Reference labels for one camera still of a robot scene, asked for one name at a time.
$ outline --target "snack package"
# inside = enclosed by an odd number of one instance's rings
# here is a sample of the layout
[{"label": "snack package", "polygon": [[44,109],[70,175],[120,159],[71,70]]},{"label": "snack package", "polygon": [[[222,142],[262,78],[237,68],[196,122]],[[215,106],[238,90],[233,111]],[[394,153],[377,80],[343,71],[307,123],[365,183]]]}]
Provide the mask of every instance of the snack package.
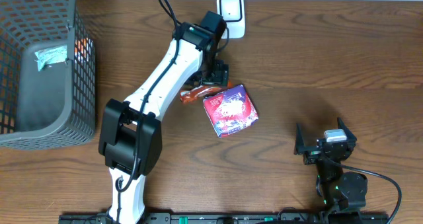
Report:
[{"label": "snack package", "polygon": [[218,137],[241,131],[258,120],[258,114],[244,86],[238,85],[203,100]]},{"label": "snack package", "polygon": [[222,90],[232,87],[232,83],[229,81],[227,87],[215,87],[215,86],[199,86],[191,89],[190,91],[181,91],[179,93],[179,99],[182,103],[194,102],[198,98],[205,97],[208,95],[215,94]]}]

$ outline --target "wooden table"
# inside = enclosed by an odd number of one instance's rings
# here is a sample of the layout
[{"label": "wooden table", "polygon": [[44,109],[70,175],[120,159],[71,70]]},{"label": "wooden table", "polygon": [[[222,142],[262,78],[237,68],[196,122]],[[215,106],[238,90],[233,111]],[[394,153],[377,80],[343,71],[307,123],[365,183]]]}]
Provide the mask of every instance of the wooden table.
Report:
[{"label": "wooden table", "polygon": [[[214,0],[171,0],[199,23]],[[157,0],[78,0],[96,42],[98,127],[110,98],[125,99],[163,58],[173,25]],[[246,0],[247,31],[221,53],[260,119],[216,137],[198,101],[175,100],[163,122],[163,152],[147,177],[147,206],[175,212],[318,209],[316,168],[293,155],[295,123],[311,138],[336,127],[358,137],[345,162],[394,178],[403,203],[394,223],[421,223],[423,27],[421,2]],[[112,182],[86,145],[47,151],[0,149],[0,223],[57,223],[62,213],[111,204]],[[369,179],[366,210],[391,213],[394,186]]]}]

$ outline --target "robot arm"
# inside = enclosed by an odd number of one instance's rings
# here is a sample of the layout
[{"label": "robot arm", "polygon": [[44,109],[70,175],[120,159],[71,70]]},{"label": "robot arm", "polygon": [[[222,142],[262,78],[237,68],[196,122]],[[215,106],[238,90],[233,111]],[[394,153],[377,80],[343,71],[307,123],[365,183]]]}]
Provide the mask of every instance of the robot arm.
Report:
[{"label": "robot arm", "polygon": [[[110,100],[104,109],[98,151],[106,158],[113,181],[113,203],[108,216],[111,222],[123,224],[137,223],[144,212],[143,190],[145,176],[157,162],[161,148],[161,121],[180,88],[198,71],[205,71],[207,77],[199,81],[203,84],[227,84],[227,65],[215,60],[217,45],[226,28],[223,17],[208,12],[201,25],[184,22],[180,25],[181,35],[174,35],[169,49],[150,77],[125,99],[125,102]],[[174,64],[163,75],[149,95],[143,111],[139,111],[145,94],[168,67],[179,43],[178,56]],[[136,131],[124,124],[142,122]],[[134,150],[139,144],[138,159]],[[129,188],[119,193],[115,187],[118,179],[121,187],[130,180],[130,173],[137,162],[136,176]]]}]

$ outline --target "basket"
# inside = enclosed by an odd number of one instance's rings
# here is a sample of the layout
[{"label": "basket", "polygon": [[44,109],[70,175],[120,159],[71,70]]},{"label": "basket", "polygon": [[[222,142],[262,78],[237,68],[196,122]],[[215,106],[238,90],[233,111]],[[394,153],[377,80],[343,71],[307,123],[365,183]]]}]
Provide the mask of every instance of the basket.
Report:
[{"label": "basket", "polygon": [[[38,71],[35,52],[67,45]],[[95,49],[75,0],[0,0],[0,146],[49,149],[95,132]]]}]

